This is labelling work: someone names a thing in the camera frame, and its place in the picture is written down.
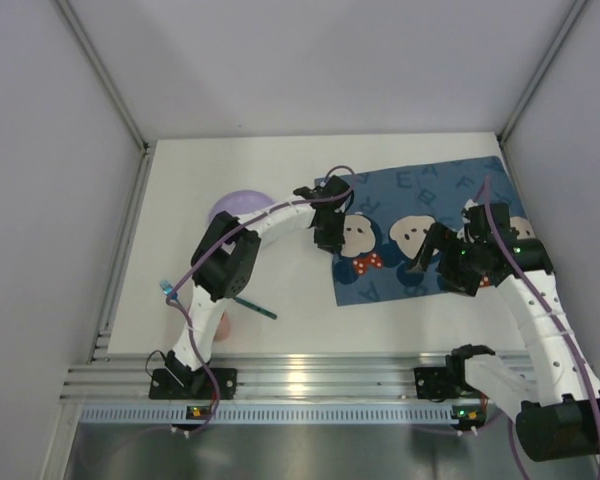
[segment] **pen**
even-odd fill
[[[251,310],[253,310],[254,312],[258,312],[261,315],[264,315],[265,317],[269,317],[273,320],[275,320],[276,318],[278,318],[278,316],[273,313],[270,312],[269,310],[266,310],[262,307],[257,306],[255,303],[251,303],[248,300],[245,300],[244,298],[240,298],[240,297],[235,297],[234,300],[239,303],[240,305],[250,308]]]

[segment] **white wall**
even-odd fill
[[[573,0],[72,0],[140,129],[498,131]]]
[[[570,321],[600,375],[600,0],[586,11],[508,151]]]
[[[138,158],[51,2],[0,0],[0,480],[40,467]]]

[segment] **metal frame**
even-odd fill
[[[100,59],[96,48],[69,0],[52,0],[62,20],[74,35],[87,61],[99,79],[113,108],[141,150],[141,161],[124,221],[118,235],[115,255],[104,289],[97,329],[86,364],[69,369],[64,383],[54,435],[40,471],[42,479],[63,478],[83,406],[97,403],[116,405],[158,405],[170,402],[149,401],[148,377],[141,356],[110,355],[108,341],[113,312],[118,301],[123,273],[128,261],[142,198],[146,189],[153,153],[129,112],[118,88]],[[500,147],[514,183],[515,172],[506,158],[506,142],[530,104],[549,69],[582,17],[591,0],[574,0],[529,80],[519,101],[498,135]],[[514,371],[533,380],[531,363],[526,354],[505,353],[502,358]],[[444,365],[444,354],[422,353],[402,356],[282,355],[266,357],[215,357],[214,366],[231,366],[239,370],[236,398],[227,402],[234,409],[254,405],[422,405],[415,394],[413,369]],[[150,367],[158,361],[150,362]],[[457,400],[462,404],[468,400]]]
[[[555,63],[558,55],[564,48],[566,41],[571,36],[574,27],[577,25],[579,20],[582,18],[586,8],[591,4],[593,0],[574,0],[569,8],[569,11],[565,14],[562,22],[560,23],[560,27],[556,32],[549,48],[545,52],[542,57],[542,60],[536,67],[535,72],[531,76],[531,79],[527,83],[524,91],[522,92],[522,96],[516,103],[516,106],[509,115],[507,123],[503,128],[502,132],[498,135],[500,142],[502,144],[506,143],[511,133],[516,128],[516,125],[522,118],[523,113],[533,100],[536,92],[542,85],[547,73]]]
[[[107,94],[107,97],[111,101],[111,105],[116,112],[118,112],[118,115],[120,115],[120,119],[127,127],[127,130],[129,130],[129,134],[136,142],[136,145],[138,145],[138,148],[144,152],[147,149],[148,144],[144,139],[142,132],[140,132],[135,120],[131,116],[131,113],[129,113],[129,109],[122,99],[122,95],[120,95],[118,87],[116,87],[116,84],[111,79],[111,75],[105,67],[104,62],[100,59],[98,51],[93,46],[93,42],[82,26],[82,22],[78,18],[75,10],[68,0],[51,1],[60,14],[60,17],[76,39],[78,46],[82,50],[82,53],[84,53],[89,65],[91,65],[93,72],[96,74],[96,77],[100,81],[100,84]]]

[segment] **white table surface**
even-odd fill
[[[358,172],[500,156],[492,133],[166,140],[158,142],[109,344],[111,353],[168,350],[183,318],[158,283],[188,270],[212,205],[240,189],[284,199],[333,165]],[[232,331],[214,345],[232,354],[378,354],[448,351],[466,343],[523,350],[494,288],[337,307],[331,257],[296,232],[260,252],[242,297],[278,314],[271,320],[231,302]],[[181,290],[188,305],[191,284]]]

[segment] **metal floor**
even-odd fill
[[[143,425],[82,424],[65,480],[518,480],[506,421],[474,437],[434,435],[409,426],[216,426],[186,440],[148,433],[108,452]],[[532,479],[595,478],[591,458],[526,462]]]

